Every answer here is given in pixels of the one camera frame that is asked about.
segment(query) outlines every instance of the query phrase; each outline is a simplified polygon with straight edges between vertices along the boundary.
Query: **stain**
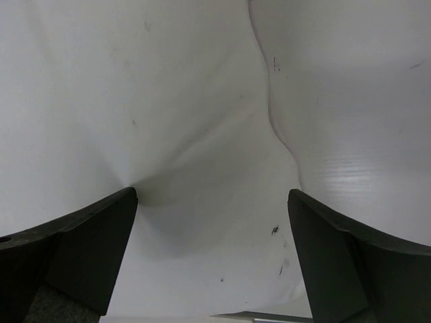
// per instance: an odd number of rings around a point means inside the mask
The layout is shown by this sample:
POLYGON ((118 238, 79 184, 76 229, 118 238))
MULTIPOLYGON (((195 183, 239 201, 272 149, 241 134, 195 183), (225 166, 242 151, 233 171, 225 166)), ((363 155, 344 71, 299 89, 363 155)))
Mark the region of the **stain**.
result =
POLYGON ((420 65, 424 64, 425 62, 426 62, 426 60, 423 61, 423 62, 421 62, 421 63, 419 63, 419 64, 413 65, 413 66, 410 67, 410 69, 415 69, 416 67, 419 67, 420 65))
POLYGON ((273 68, 274 68, 274 72, 276 72, 276 71, 281 71, 281 69, 280 69, 280 64, 279 63, 277 63, 277 60, 275 59, 275 56, 274 56, 274 66, 273 66, 273 68))
POLYGON ((280 228, 280 226, 279 225, 277 225, 276 227, 274 227, 273 229, 272 229, 272 232, 271 232, 271 235, 273 236, 274 234, 276 234, 277 232, 278 232, 278 229, 280 228))
POLYGON ((143 22, 143 27, 145 28, 145 30, 147 31, 147 32, 151 32, 151 27, 153 26, 153 24, 151 23, 151 22, 147 22, 147 21, 144 21, 143 22))

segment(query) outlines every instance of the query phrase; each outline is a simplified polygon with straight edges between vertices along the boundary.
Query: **white cloth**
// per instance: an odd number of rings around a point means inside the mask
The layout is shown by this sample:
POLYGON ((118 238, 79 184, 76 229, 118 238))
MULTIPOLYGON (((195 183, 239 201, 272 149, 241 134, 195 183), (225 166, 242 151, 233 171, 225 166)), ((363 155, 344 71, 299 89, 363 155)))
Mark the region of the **white cloth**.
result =
POLYGON ((431 2, 251 6, 273 119, 302 188, 358 221, 431 245, 431 2))
POLYGON ((298 171, 245 0, 6 0, 0 37, 0 234, 132 185, 110 316, 238 312, 303 288, 298 171))

